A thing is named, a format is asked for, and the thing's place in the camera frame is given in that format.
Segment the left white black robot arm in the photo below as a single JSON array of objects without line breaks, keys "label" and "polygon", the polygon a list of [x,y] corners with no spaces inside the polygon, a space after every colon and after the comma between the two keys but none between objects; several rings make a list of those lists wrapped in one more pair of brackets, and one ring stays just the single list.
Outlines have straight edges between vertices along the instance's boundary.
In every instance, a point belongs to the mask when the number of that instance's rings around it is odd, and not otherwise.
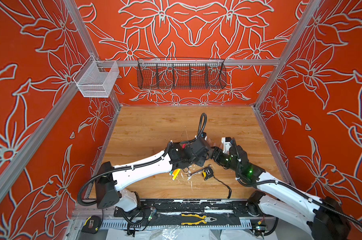
[{"label": "left white black robot arm", "polygon": [[[148,158],[126,164],[111,165],[104,163],[97,175],[88,180],[79,190],[77,203],[88,207],[96,205],[98,209],[115,206],[125,212],[139,208],[139,196],[126,188],[143,179],[185,169],[193,164],[202,167],[213,154],[213,148],[206,138],[199,137],[185,142],[168,142],[165,150]],[[96,186],[96,200],[85,202],[82,193],[90,184]]]}]

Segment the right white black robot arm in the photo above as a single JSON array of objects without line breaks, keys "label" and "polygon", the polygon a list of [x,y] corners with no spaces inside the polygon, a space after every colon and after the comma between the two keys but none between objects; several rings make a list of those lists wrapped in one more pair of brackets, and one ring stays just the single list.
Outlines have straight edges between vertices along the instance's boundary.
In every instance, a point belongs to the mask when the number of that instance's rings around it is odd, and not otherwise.
[{"label": "right white black robot arm", "polygon": [[223,168],[233,170],[240,185],[256,189],[248,199],[252,215],[274,216],[300,228],[314,240],[346,240],[351,224],[362,228],[362,222],[344,214],[336,200],[313,196],[278,180],[250,163],[239,146],[231,146],[228,151],[214,147],[211,158]]}]

